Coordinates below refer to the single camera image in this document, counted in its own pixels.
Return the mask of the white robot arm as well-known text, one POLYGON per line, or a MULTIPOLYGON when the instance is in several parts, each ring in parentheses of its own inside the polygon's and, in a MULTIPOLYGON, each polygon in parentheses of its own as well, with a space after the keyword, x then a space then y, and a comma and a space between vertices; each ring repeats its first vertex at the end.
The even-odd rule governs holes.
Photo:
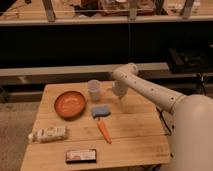
POLYGON ((213 98, 184 95, 137 74, 134 63, 116 68, 112 91, 122 98, 131 88, 173 116, 170 162, 159 171, 213 171, 213 98))

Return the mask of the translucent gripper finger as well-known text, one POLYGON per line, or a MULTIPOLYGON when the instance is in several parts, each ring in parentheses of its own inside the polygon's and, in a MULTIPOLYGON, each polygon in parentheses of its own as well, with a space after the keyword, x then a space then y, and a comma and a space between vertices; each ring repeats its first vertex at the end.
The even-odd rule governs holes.
POLYGON ((122 110, 126 109, 126 97, 119 97, 119 105, 122 110))

